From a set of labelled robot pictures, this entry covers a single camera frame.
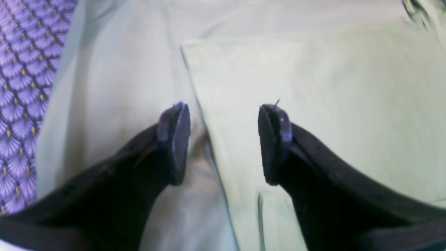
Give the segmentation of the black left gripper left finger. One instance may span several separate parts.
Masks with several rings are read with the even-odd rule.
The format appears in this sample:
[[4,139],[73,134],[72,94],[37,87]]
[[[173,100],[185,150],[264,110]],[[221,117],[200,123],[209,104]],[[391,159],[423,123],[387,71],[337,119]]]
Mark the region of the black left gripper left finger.
[[178,102],[115,155],[1,218],[2,251],[137,251],[155,200],[185,176],[191,117]]

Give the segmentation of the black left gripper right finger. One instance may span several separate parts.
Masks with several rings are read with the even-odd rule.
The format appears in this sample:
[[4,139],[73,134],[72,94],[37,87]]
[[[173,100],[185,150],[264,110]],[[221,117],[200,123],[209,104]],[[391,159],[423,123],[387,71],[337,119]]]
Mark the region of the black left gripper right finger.
[[444,251],[445,209],[360,173],[276,105],[258,114],[263,174],[291,197],[309,251]]

